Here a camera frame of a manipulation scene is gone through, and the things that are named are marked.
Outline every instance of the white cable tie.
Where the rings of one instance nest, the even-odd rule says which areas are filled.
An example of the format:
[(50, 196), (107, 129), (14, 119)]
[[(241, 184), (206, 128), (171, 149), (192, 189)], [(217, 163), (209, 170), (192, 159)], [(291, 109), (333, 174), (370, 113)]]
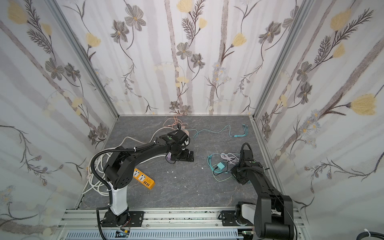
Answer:
[(371, 233), (368, 231), (368, 229), (364, 228), (364, 232), (367, 232), (369, 234), (369, 237), (371, 236)]

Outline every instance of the gray marble tabletop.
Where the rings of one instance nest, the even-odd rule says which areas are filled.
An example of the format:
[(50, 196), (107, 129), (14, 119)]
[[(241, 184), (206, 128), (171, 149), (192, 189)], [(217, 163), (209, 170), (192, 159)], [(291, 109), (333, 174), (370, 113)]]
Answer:
[[(163, 126), (166, 116), (121, 116), (117, 120), (106, 147), (114, 147), (121, 143), (126, 136), (142, 142), (148, 142), (153, 133)], [(253, 156), (265, 166), (256, 136), (248, 116), (181, 116), (188, 123), (187, 129), (209, 129), (220, 131), (226, 125), (231, 125), (231, 135), (243, 134), (242, 123), (249, 128), (245, 137), (230, 137), (229, 129), (214, 134), (201, 132), (195, 139), (196, 131), (189, 131), (191, 143), (188, 149), (194, 151), (194, 162), (176, 162), (169, 164), (163, 157), (155, 158), (137, 168), (155, 181), (155, 186), (149, 190), (143, 184), (133, 179), (128, 185), (127, 202), (130, 208), (142, 207), (223, 207), (234, 206), (238, 201), (256, 203), (257, 194), (250, 182), (240, 185), (234, 178), (223, 182), (216, 181), (207, 164), (207, 157), (214, 153), (239, 153), (244, 142), (248, 142), (253, 150)], [(168, 133), (170, 129), (160, 130), (156, 136)], [(127, 139), (124, 147), (137, 146), (136, 142)], [(219, 163), (219, 155), (212, 158), (212, 164)], [(218, 180), (229, 177), (229, 174), (217, 176)], [(108, 197), (99, 195), (91, 190), (85, 194), (80, 209), (95, 209), (105, 206)]]

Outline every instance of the white cable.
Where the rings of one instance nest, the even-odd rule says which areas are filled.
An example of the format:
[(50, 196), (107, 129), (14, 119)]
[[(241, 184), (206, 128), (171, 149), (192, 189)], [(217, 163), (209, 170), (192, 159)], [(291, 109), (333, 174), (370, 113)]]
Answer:
[(233, 165), (236, 165), (238, 162), (239, 162), (239, 157), (235, 156), (233, 153), (222, 153), (220, 154), (220, 157), (224, 160), (226, 160), (228, 163), (230, 164), (233, 164)]
[[(149, 142), (152, 141), (153, 137), (155, 136), (155, 134), (156, 134), (158, 131), (160, 131), (160, 130), (162, 130), (162, 129), (165, 129), (165, 128), (170, 128), (170, 129), (175, 130), (175, 129), (172, 128), (172, 127), (162, 127), (162, 128), (160, 128), (160, 129), (158, 129), (157, 131), (155, 131), (155, 133), (152, 135), (151, 140), (150, 140)], [(132, 137), (125, 137), (125, 138), (123, 139), (123, 141), (120, 143), (120, 145), (118, 145), (118, 146), (116, 146), (116, 147), (106, 148), (106, 149), (104, 149), (104, 150), (115, 149), (115, 148), (117, 148), (117, 147), (122, 146), (123, 143), (124, 143), (124, 141), (125, 141), (127, 138), (129, 138), (129, 139), (131, 139), (131, 140), (134, 140), (134, 141), (136, 141), (136, 142), (139, 142), (139, 143), (141, 143), (141, 144), (145, 144), (144, 142), (141, 142), (141, 141), (139, 141), (139, 140), (137, 140), (137, 139), (134, 139), (134, 138), (132, 138)], [(103, 170), (104, 170), (104, 169), (103, 169), (103, 157), (104, 157), (104, 155), (106, 155), (106, 154), (108, 155), (107, 160), (106, 160), (106, 161), (108, 162), (109, 158), (110, 158), (111, 155), (112, 155), (111, 152), (108, 152), (108, 153), (105, 153), (105, 154), (100, 155), (100, 156), (96, 159), (96, 161), (95, 161), (95, 170), (98, 171), (98, 172), (100, 172), (100, 173), (102, 174), (101, 177), (102, 177), (103, 179), (105, 179), (105, 173), (104, 173), (104, 171), (103, 171)], [(165, 156), (166, 156), (166, 155), (158, 155), (158, 156), (154, 156), (154, 157), (151, 157), (151, 158), (149, 158), (149, 159), (147, 159), (147, 160), (145, 160), (145, 161), (143, 161), (143, 162), (141, 162), (141, 163), (145, 163), (145, 162), (147, 162), (147, 161), (149, 161), (149, 160), (152, 160), (152, 159), (154, 159), (154, 158), (157, 158), (157, 157), (165, 157)], [(98, 192), (98, 193), (99, 193), (100, 195), (102, 195), (102, 196), (108, 196), (108, 195), (109, 195), (108, 192), (102, 192), (102, 191), (100, 191), (100, 187), (103, 185), (102, 182), (97, 181), (95, 184), (92, 183), (92, 182), (93, 182), (93, 176), (94, 176), (94, 175), (93, 175), (92, 170), (91, 170), (91, 161), (89, 161), (89, 163), (88, 163), (88, 175), (87, 175), (88, 184), (86, 184), (86, 185), (84, 186), (83, 191), (82, 191), (81, 194), (85, 194), (85, 193), (89, 192), (91, 189), (93, 189), (93, 190), (95, 190), (96, 192)]]

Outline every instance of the floral wallpaper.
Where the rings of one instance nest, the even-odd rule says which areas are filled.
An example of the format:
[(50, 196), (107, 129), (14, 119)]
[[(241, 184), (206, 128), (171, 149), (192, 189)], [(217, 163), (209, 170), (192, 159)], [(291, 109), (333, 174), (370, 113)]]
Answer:
[(44, 1), (0, 6), (0, 238), (51, 239), (115, 118)]
[(312, 239), (384, 229), (383, 13), (315, 1), (256, 117)]
[(252, 114), (301, 1), (58, 0), (119, 114)]

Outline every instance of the orange power strip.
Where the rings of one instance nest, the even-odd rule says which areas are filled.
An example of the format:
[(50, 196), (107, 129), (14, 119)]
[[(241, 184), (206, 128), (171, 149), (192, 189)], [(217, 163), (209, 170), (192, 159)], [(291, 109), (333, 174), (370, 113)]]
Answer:
[(143, 172), (141, 172), (139, 169), (135, 168), (135, 171), (133, 172), (133, 177), (136, 178), (139, 182), (144, 184), (149, 189), (152, 189), (155, 185), (155, 181), (153, 181), (150, 177), (145, 175)]

